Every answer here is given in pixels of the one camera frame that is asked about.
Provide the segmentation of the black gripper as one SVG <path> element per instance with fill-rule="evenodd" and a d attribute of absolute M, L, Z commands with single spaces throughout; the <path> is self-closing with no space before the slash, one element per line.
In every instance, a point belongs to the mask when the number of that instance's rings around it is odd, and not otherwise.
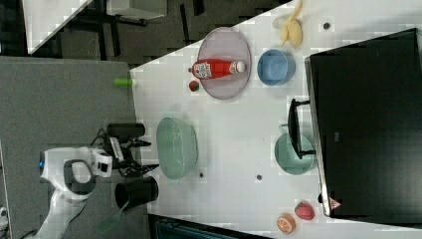
<path fill-rule="evenodd" d="M 129 166 L 128 152 L 120 146 L 116 137 L 106 135 L 103 142 L 104 150 L 111 156 L 111 166 L 113 170 L 117 170 L 121 176 L 141 177 L 147 172 L 158 167 L 158 164 L 140 165 L 133 163 Z M 151 146 L 151 142 L 135 139 L 131 140 L 128 148 Z"/>

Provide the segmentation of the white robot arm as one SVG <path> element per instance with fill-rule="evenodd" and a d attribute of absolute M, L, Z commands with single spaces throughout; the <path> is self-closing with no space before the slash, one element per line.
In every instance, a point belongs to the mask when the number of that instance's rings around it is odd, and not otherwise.
<path fill-rule="evenodd" d="M 62 239 L 94 194 L 97 178 L 109 178 L 115 169 L 123 177 L 144 176 L 157 164 L 140 165 L 116 137 L 102 146 L 55 147 L 42 151 L 40 176 L 54 187 L 47 217 L 40 229 L 25 239 Z"/>

